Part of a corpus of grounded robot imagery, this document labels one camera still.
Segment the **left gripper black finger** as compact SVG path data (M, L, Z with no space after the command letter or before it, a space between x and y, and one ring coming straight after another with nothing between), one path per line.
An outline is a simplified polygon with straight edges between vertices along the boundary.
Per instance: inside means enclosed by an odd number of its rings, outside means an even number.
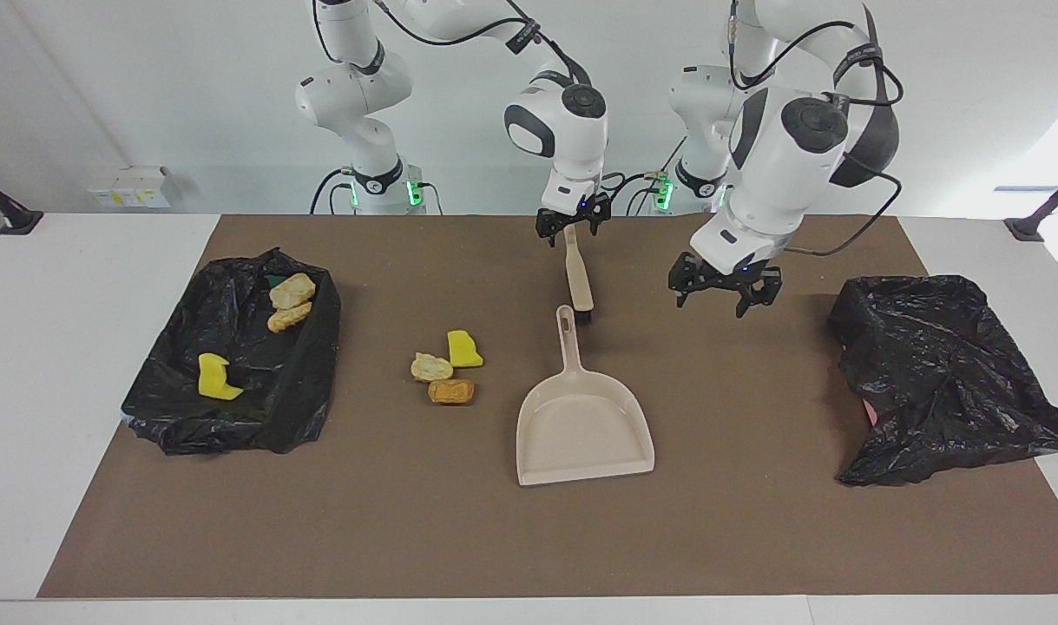
M783 286L782 269L746 269L738 280L736 318L746 316L756 306L770 306Z
M667 288L675 297L676 308L683 308L690 293L703 290L703 260L695 254L681 253L667 275Z

